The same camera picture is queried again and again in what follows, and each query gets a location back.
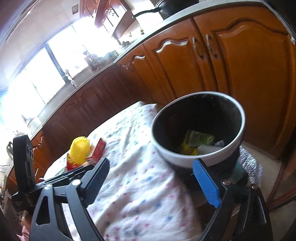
silver foil mat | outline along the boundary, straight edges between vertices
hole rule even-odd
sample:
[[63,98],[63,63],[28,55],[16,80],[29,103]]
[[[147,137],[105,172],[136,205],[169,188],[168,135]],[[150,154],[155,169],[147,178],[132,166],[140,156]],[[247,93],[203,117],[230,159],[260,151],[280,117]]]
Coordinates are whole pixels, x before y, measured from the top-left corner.
[[261,164],[242,146],[239,147],[238,162],[249,174],[249,183],[256,183],[260,187],[263,168]]

black device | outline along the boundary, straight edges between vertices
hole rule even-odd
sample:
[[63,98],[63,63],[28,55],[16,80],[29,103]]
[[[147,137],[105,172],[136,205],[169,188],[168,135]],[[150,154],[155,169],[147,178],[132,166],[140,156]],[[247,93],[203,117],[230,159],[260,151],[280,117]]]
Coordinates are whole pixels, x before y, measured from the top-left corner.
[[[30,141],[27,136],[14,138],[14,165],[18,193],[12,196],[16,211],[28,210],[33,213],[30,241],[72,240],[62,203],[68,203],[82,241],[104,241],[98,232],[86,207],[93,203],[110,168],[108,159],[101,158],[95,165],[79,167],[33,186]],[[229,180],[221,180],[207,168],[201,159],[195,161],[198,167],[197,180],[201,187],[212,188],[204,191],[209,203],[219,202],[212,219],[204,230],[200,241],[220,241],[225,233],[235,204],[241,204],[238,221],[232,241],[271,241],[272,229],[262,193],[255,184],[246,186],[246,175],[233,185]],[[282,239],[295,238],[296,221]],[[3,241],[19,241],[0,212],[0,233]]]

countertop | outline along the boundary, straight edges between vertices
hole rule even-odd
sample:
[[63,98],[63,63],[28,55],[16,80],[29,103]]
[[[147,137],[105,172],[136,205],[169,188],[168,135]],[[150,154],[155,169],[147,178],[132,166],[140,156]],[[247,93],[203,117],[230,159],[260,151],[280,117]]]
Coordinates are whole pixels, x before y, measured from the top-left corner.
[[157,34],[158,32],[161,32],[162,30],[164,30],[164,29],[166,29],[166,28],[174,25],[175,23],[177,23],[177,22],[179,22],[179,21],[181,21],[183,19],[186,19],[186,18],[189,18],[191,16],[197,15],[198,13],[203,13],[203,12],[210,11],[212,9],[220,8],[222,6],[225,7],[227,5],[233,5],[233,4],[239,4],[239,3],[262,3],[262,4],[266,5],[269,9],[271,9],[275,13],[275,15],[278,17],[278,19],[286,27],[286,29],[288,30],[288,32],[289,33],[292,33],[292,31],[289,29],[289,27],[287,26],[287,24],[285,23],[285,21],[281,18],[281,16],[275,10],[273,10],[269,5],[267,5],[266,2],[261,1],[261,0],[206,0],[206,1],[203,1],[203,2],[200,2],[200,3],[197,3],[195,5],[192,5],[192,6],[188,7],[188,8],[186,8],[186,9],[184,9],[184,10],[182,10],[182,11],[180,11],[180,12],[178,12],[178,13],[170,16],[170,17],[168,17],[167,19],[165,19],[164,21],[162,21],[161,23],[159,23],[158,25],[156,25],[155,27],[153,27],[149,32],[147,32],[144,35],[142,35],[141,38],[138,38],[128,48],[126,48],[114,62],[112,62],[111,64],[108,64],[107,66],[105,66],[101,70],[95,72],[90,78],[88,78],[82,84],[80,84],[78,86],[78,88],[76,88],[70,95],[68,95],[68,96],[65,97],[65,99],[52,111],[52,113],[48,116],[48,118],[41,123],[41,125],[36,129],[36,131],[34,131],[33,134],[30,135],[30,139],[32,140],[35,137],[35,135],[42,129],[42,127],[52,117],[52,115],[73,94],[75,94],[83,85],[85,85],[87,82],[89,82],[91,79],[93,79],[98,74],[100,74],[103,71],[105,71],[110,66],[114,65],[122,57],[124,57],[127,53],[129,53],[131,50],[133,50],[134,48],[136,48],[138,45],[140,45],[141,43],[143,43],[145,40],[147,40],[151,36]]

black pan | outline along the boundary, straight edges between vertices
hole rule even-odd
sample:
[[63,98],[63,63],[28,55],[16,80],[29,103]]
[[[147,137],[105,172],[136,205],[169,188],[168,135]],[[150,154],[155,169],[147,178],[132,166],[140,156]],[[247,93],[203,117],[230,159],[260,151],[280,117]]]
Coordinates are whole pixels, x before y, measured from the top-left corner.
[[154,9],[146,10],[139,12],[133,16],[133,18],[138,17],[144,13],[148,12],[161,12],[168,16],[171,16],[187,7],[190,7],[196,3],[199,3],[199,0],[160,0]]

floor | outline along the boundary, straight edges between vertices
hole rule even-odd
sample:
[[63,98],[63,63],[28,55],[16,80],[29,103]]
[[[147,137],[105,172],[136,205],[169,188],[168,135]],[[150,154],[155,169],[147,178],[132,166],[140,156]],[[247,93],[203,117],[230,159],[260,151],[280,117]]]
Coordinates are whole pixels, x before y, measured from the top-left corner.
[[[248,145],[247,143],[243,143],[243,146],[263,166],[260,188],[264,198],[267,199],[278,175],[281,163],[280,161],[272,158],[266,153],[261,152],[255,147]],[[295,185],[296,175],[293,175],[288,180],[280,184],[276,197],[290,190]],[[270,212],[269,216],[271,219],[274,241],[279,241],[296,218],[296,201],[293,201],[282,208]]]

